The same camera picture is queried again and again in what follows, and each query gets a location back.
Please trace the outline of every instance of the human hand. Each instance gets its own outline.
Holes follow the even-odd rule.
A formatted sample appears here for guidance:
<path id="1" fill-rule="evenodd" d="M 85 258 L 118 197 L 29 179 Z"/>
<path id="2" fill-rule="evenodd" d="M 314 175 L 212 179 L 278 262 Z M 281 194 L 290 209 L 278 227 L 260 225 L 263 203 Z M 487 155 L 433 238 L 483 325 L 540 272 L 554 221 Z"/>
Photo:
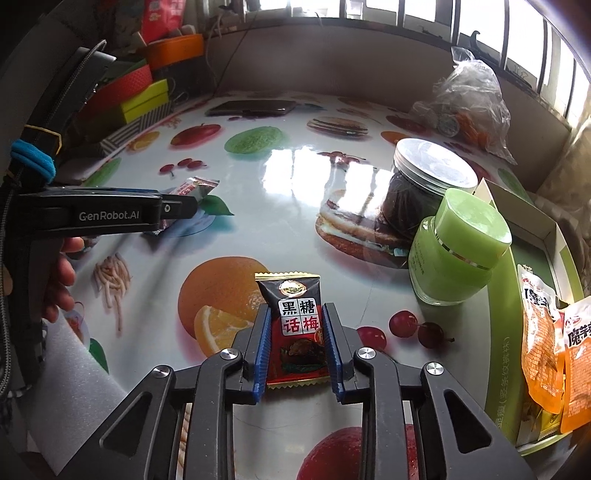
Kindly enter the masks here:
<path id="1" fill-rule="evenodd" d="M 84 240 L 80 237 L 66 238 L 61 246 L 63 253 L 77 252 L 84 248 Z M 43 298 L 43 318 L 54 323 L 59 315 L 59 309 L 68 311 L 74 308 L 74 299 L 66 287 L 71 287 L 76 279 L 74 268 L 63 253 L 52 265 Z M 4 271 L 4 294 L 10 295 L 12 291 L 12 279 L 8 270 L 2 266 Z"/>

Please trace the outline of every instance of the smartphone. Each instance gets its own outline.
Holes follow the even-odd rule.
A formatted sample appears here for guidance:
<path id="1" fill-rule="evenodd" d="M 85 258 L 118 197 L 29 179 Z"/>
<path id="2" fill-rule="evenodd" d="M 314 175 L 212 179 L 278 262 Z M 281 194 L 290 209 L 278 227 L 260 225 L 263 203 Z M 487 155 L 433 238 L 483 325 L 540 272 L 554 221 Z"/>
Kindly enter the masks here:
<path id="1" fill-rule="evenodd" d="M 281 116 L 297 105 L 293 100 L 232 100 L 209 109 L 205 115 Z"/>

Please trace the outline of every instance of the black cord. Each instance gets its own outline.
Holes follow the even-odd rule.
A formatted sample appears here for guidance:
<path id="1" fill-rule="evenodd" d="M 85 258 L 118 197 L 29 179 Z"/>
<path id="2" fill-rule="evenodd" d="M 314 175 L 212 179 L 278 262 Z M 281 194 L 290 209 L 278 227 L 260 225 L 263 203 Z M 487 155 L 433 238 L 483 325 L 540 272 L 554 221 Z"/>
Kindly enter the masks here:
<path id="1" fill-rule="evenodd" d="M 61 91 L 59 99 L 54 104 L 53 109 L 49 113 L 49 116 L 44 122 L 44 127 L 46 127 L 53 116 L 56 114 L 56 111 L 60 107 L 61 103 L 64 101 L 66 94 L 72 88 L 72 84 L 84 68 L 85 64 L 89 61 L 89 59 L 94 55 L 97 50 L 102 50 L 106 45 L 106 41 L 102 40 L 97 45 L 94 46 L 91 50 L 89 50 L 84 58 L 82 58 L 81 62 L 78 64 L 74 73 L 68 79 L 64 89 Z M 11 184 L 11 188 L 8 190 L 6 194 L 6 199 L 4 204 L 1 205 L 2 215 L 0 216 L 0 340 L 2 341 L 3 352 L 0 351 L 0 402 L 4 401 L 4 399 L 8 396 L 9 387 L 10 387 L 10 379 L 11 379 L 11 370 L 12 370 L 12 361 L 11 361 L 11 342 L 10 342 L 10 334 L 9 334 L 9 326 L 8 326 L 8 305 L 7 305 L 7 298 L 4 295 L 4 271 L 2 269 L 2 265 L 4 265 L 4 240 L 6 236 L 6 224 L 8 220 L 8 211 L 10 209 L 10 205 L 12 203 L 12 198 L 16 194 L 15 185 L 18 185 L 20 181 L 22 172 L 24 171 L 24 167 L 20 165 L 17 169 L 16 174 L 14 175 L 14 181 Z"/>
<path id="2" fill-rule="evenodd" d="M 238 45 L 236 45 L 236 48 L 234 48 L 234 51 L 232 52 L 232 55 L 230 55 L 230 58 L 228 60 L 228 63 L 226 63 L 226 66 L 224 67 L 224 69 L 222 70 L 222 74 L 220 75 L 220 80 L 216 85 L 216 89 L 213 91 L 213 96 L 215 96 L 215 94 L 217 93 L 217 91 L 220 88 L 220 85 L 222 84 L 222 80 L 224 78 L 224 75 L 226 74 L 226 71 L 228 70 L 228 67 L 230 66 L 232 59 L 234 58 L 234 55 L 236 54 L 236 52 L 238 51 L 238 49 L 240 48 L 240 45 L 242 45 L 242 42 L 244 41 L 244 39 L 246 38 L 246 35 L 248 35 L 248 32 L 250 32 L 252 26 L 255 23 L 256 20 L 256 16 L 258 15 L 258 13 L 260 12 L 260 10 L 257 10 L 255 12 L 255 16 L 252 18 L 252 21 L 250 22 L 250 24 L 248 25 L 248 28 L 246 29 L 246 31 L 244 32 L 244 35 L 242 36 L 242 38 L 240 39 L 240 41 L 238 42 Z"/>

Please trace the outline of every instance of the plastic bag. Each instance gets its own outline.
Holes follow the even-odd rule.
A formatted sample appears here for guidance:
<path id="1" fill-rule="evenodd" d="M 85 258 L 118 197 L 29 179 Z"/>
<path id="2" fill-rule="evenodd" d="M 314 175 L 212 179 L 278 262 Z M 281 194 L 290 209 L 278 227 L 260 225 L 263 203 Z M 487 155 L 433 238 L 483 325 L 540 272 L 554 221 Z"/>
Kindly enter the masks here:
<path id="1" fill-rule="evenodd" d="M 446 137 L 456 137 L 517 165 L 506 136 L 511 114 L 495 72 L 471 51 L 452 47 L 453 73 L 433 87 L 435 100 L 416 102 L 411 114 Z"/>

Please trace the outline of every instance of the konjac snack bag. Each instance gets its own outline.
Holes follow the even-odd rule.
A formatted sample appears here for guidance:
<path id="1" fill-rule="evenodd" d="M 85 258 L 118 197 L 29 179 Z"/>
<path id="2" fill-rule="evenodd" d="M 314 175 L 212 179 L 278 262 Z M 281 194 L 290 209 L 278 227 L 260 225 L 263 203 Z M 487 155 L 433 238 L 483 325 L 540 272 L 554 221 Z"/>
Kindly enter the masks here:
<path id="1" fill-rule="evenodd" d="M 560 432 L 572 432 L 591 420 L 591 297 L 564 310 L 566 392 Z"/>
<path id="2" fill-rule="evenodd" d="M 544 410 L 562 409 L 564 340 L 552 288 L 528 267 L 517 265 L 523 302 L 521 368 L 530 397 Z"/>

